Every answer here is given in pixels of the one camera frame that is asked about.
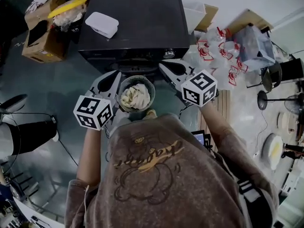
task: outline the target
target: yellow lid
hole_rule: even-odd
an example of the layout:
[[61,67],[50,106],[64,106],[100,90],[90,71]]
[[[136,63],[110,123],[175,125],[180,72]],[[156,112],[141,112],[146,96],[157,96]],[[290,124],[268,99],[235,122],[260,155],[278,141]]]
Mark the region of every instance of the yellow lid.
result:
[[71,10],[81,4],[84,4],[86,1],[88,0],[71,0],[71,1],[67,1],[66,3],[60,5],[59,7],[57,7],[56,9],[54,9],[52,12],[50,12],[50,14],[48,15],[48,18],[52,18],[58,14],[61,14],[65,11]]

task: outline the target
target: black cable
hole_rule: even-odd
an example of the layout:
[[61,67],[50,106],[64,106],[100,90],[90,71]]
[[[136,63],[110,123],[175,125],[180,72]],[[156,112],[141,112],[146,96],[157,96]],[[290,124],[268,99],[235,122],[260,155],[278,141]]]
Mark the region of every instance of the black cable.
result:
[[291,54],[296,54],[296,53],[299,53],[299,52],[302,52],[302,51],[304,51],[304,50],[296,51],[296,52],[293,52],[293,53],[291,53]]
[[110,135],[107,134],[108,128],[106,127],[106,125],[104,125],[104,132],[105,132],[105,136],[109,139]]
[[76,166],[78,166],[77,162],[74,160],[73,156],[71,155],[71,153],[69,152],[69,150],[67,150],[67,148],[65,147],[65,145],[61,142],[61,140],[59,139],[59,142],[61,143],[61,145],[65,148],[66,152],[68,153],[68,155],[72,158],[72,160],[75,162]]
[[52,118],[52,115],[47,114],[47,113],[29,113],[29,112],[16,112],[16,113],[10,113],[10,114],[38,114],[38,115],[47,115],[50,118]]
[[264,118],[264,120],[265,120],[265,122],[266,122],[266,128],[265,129],[263,129],[262,131],[260,131],[258,134],[257,134],[257,138],[256,138],[256,147],[255,147],[255,150],[256,150],[256,153],[257,153],[257,145],[258,145],[258,137],[259,137],[259,135],[262,133],[262,132],[264,132],[266,129],[267,129],[267,127],[268,127],[268,122],[266,121],[266,119],[265,119],[265,117],[264,117],[264,115],[263,115],[263,111],[261,111],[261,114],[262,114],[262,117]]
[[183,108],[183,109],[180,110],[179,119],[180,119],[180,117],[181,117],[181,112],[184,111],[184,110],[186,110],[189,106],[192,106],[192,105],[193,105],[193,104],[190,104],[190,105],[188,105],[188,106],[186,106],[185,108]]
[[13,167],[13,165],[15,164],[15,162],[16,162],[16,160],[17,160],[18,155],[20,154],[20,150],[21,150],[21,133],[20,133],[20,129],[19,129],[18,124],[17,124],[16,121],[14,120],[14,117],[13,117],[13,119],[11,119],[11,120],[13,120],[14,123],[16,124],[16,126],[18,127],[19,138],[20,138],[20,146],[19,146],[19,152],[18,152],[18,154],[16,155],[16,157],[15,157],[13,163],[10,165],[10,167],[8,168],[8,170],[6,170],[3,174],[7,173],[7,172]]

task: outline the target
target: brown sweatshirt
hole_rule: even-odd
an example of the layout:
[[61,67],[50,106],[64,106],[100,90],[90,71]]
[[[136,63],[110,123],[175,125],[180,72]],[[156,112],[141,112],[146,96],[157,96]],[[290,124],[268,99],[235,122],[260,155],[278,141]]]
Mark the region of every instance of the brown sweatshirt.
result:
[[[103,181],[69,184],[67,228],[245,227],[238,185],[174,115],[119,127]],[[275,187],[232,131],[219,154],[236,176],[246,175],[278,206]]]

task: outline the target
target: sleeve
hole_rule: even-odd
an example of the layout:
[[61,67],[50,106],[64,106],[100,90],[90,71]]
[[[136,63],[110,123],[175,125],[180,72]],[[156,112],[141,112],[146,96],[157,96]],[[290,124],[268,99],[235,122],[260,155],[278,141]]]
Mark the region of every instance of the sleeve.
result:
[[85,193],[87,184],[81,180],[69,183],[66,201],[65,227],[82,227],[85,215]]
[[233,131],[228,130],[220,142],[218,153],[225,159],[228,167],[238,178],[249,177],[256,187],[269,193],[274,205],[278,208],[278,192],[274,184],[256,166],[246,151],[245,143]]

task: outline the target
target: gray floor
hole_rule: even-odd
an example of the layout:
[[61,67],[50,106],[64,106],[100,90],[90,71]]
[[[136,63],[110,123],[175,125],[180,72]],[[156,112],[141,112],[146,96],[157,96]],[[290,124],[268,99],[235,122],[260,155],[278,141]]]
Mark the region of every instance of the gray floor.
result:
[[[58,120],[60,139],[78,162],[86,129],[78,125],[73,115],[73,109],[79,95],[86,92],[100,73],[78,54],[77,46],[73,43],[70,44],[65,61],[51,64],[36,63],[21,55],[23,45],[18,46],[18,43],[22,43],[24,39],[25,35],[21,35],[12,42],[9,57],[3,67],[3,76],[0,78],[0,102],[18,94],[28,94],[27,103],[20,112],[54,114]],[[254,80],[258,80],[257,75],[248,74],[246,77],[251,84],[255,82]],[[268,127],[257,140],[258,133],[266,127],[266,122],[256,102],[257,93],[263,88],[246,89],[246,84],[250,83],[239,80],[237,88],[232,91],[231,125],[247,142],[247,150],[251,156],[257,151],[260,152],[254,158],[255,162],[265,175],[280,188],[292,160],[290,158],[282,159],[277,170],[271,171],[261,161],[263,142],[270,133],[282,135],[284,142],[289,144],[294,143],[295,137],[280,133],[276,127],[278,113],[286,111],[284,104],[270,103],[263,112]],[[154,85],[156,97],[152,106],[158,115],[169,112],[178,115],[184,105],[175,97],[175,92],[164,81],[157,81]],[[294,93],[294,84],[282,84],[268,96],[286,97]],[[13,117],[18,124],[48,119],[48,116],[35,114],[16,114]],[[189,107],[182,113],[180,119],[190,131],[195,131],[197,129],[197,108]],[[107,164],[105,161],[107,138],[104,133],[102,141],[101,157],[102,172],[104,172]],[[9,157],[8,160],[11,163],[14,157]],[[49,141],[31,153],[18,156],[12,172],[13,175],[24,172],[19,181],[33,176],[30,182],[39,182],[40,189],[32,196],[32,200],[38,205],[44,205],[56,190],[53,199],[45,208],[63,216],[68,182],[75,178],[76,168],[77,166],[63,146],[59,142]]]
[[[0,102],[19,94],[28,94],[26,105],[20,112],[54,114],[58,121],[58,131],[63,144],[75,161],[79,161],[86,129],[77,123],[73,109],[80,95],[83,95],[100,73],[86,62],[77,52],[77,45],[70,44],[67,59],[63,62],[40,64],[21,55],[25,35],[12,41],[3,76],[0,78]],[[164,81],[155,82],[156,97],[153,108],[158,115],[179,114],[183,103],[174,96],[174,91]],[[181,115],[181,120],[191,131],[196,130],[197,110],[189,107]],[[13,115],[18,124],[44,121],[44,115]],[[107,138],[103,133],[102,172],[105,171]],[[76,176],[77,166],[59,142],[49,141],[31,153],[18,156],[12,168],[14,175],[24,172],[22,181],[33,176],[31,183],[39,182],[39,191],[32,196],[38,205],[44,205],[49,197],[56,194],[46,205],[46,209],[64,215],[68,182]]]
[[[258,75],[258,71],[239,76],[244,78],[240,78],[237,87],[231,91],[231,126],[246,141],[247,151],[258,167],[280,189],[293,160],[281,159],[277,169],[272,171],[262,161],[262,148],[265,139],[271,133],[281,136],[284,143],[296,144],[295,132],[288,134],[287,130],[282,131],[277,127],[278,114],[288,111],[284,102],[269,102],[267,108],[261,111],[257,106],[257,93],[265,90],[263,86],[246,89],[246,85],[260,83],[261,76]],[[295,83],[282,83],[268,93],[267,97],[268,99],[287,98],[295,93]]]

